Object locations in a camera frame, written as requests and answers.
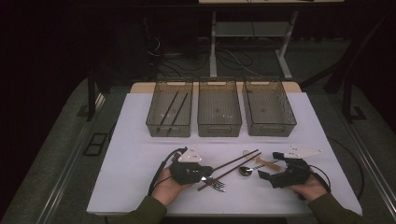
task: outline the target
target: person's hand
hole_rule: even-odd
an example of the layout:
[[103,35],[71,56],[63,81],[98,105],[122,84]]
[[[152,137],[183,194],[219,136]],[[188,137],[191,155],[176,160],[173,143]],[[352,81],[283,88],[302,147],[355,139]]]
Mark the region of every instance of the person's hand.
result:
[[156,187],[151,194],[151,197],[157,199],[165,206],[172,203],[183,189],[187,189],[191,186],[191,184],[179,185],[176,180],[170,176],[171,172],[169,168],[163,169],[157,179]]
[[305,184],[289,186],[288,189],[300,193],[309,203],[327,193],[327,190],[313,175],[309,176]]

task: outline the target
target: sleeve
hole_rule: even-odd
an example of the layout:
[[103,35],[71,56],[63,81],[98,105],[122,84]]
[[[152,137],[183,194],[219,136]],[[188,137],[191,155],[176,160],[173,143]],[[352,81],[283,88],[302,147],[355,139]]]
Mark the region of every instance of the sleeve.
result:
[[156,199],[146,196],[136,210],[117,219],[113,224],[157,224],[166,215],[166,207]]
[[369,223],[365,218],[345,209],[330,193],[315,199],[308,206],[317,218],[318,223]]

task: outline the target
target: dark background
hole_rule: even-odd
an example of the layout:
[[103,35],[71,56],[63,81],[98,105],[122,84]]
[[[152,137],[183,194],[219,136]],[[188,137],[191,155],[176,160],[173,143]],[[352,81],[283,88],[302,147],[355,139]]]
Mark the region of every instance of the dark background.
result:
[[[93,0],[79,3],[90,2],[100,3]],[[300,8],[293,39],[350,39],[350,48],[343,58],[344,64],[350,64],[363,37],[387,15],[391,2],[350,0],[342,7]],[[152,80],[153,68],[146,53],[149,34],[161,37],[169,50],[183,50],[191,57],[196,53],[196,37],[210,35],[210,10],[76,8],[76,3],[0,1],[1,217],[69,95],[89,71],[93,71],[102,92],[115,85]],[[132,3],[156,4],[137,0]],[[278,17],[279,10],[287,14],[290,7],[271,8],[266,17]],[[240,13],[233,19],[242,20],[244,16]],[[260,19],[259,13],[253,16]],[[338,90],[343,78],[350,76],[394,131],[395,21],[394,14],[390,14],[381,23],[350,72],[345,74],[345,66],[335,71],[341,81],[332,86]]]

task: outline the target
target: fork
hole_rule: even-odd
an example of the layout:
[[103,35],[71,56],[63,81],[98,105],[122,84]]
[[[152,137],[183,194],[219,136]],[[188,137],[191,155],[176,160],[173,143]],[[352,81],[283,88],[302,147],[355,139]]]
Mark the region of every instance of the fork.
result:
[[224,186],[225,184],[213,178],[213,176],[203,176],[201,180],[209,185],[212,189],[215,189],[220,192],[225,192]]

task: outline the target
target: white table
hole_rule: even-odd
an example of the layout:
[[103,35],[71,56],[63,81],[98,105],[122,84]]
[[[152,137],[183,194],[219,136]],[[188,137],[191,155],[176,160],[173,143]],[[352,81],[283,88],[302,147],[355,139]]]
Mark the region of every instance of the white table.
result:
[[[202,165],[216,167],[242,155],[243,150],[258,149],[265,160],[273,152],[286,152],[290,145],[322,149],[325,153],[305,160],[322,169],[332,181],[334,197],[347,209],[361,214],[361,206],[349,186],[340,164],[332,152],[309,99],[302,92],[288,92],[297,125],[289,137],[253,137],[247,132],[244,103],[239,95],[243,125],[239,137],[198,136],[195,91],[191,111],[191,137],[153,138],[149,135],[146,118],[152,93],[129,93],[113,133],[100,174],[97,178],[88,213],[99,216],[121,215],[135,210],[147,195],[149,184],[160,163],[174,149],[196,147]],[[241,161],[216,171],[223,174]],[[253,161],[247,166],[255,166]],[[268,168],[263,171],[272,173]],[[288,189],[273,189],[271,184],[259,179],[257,172],[250,177],[237,171],[221,179],[226,192],[211,188],[201,191],[198,183],[183,191],[168,207],[168,216],[178,217],[292,217],[310,215],[306,202],[300,201]]]

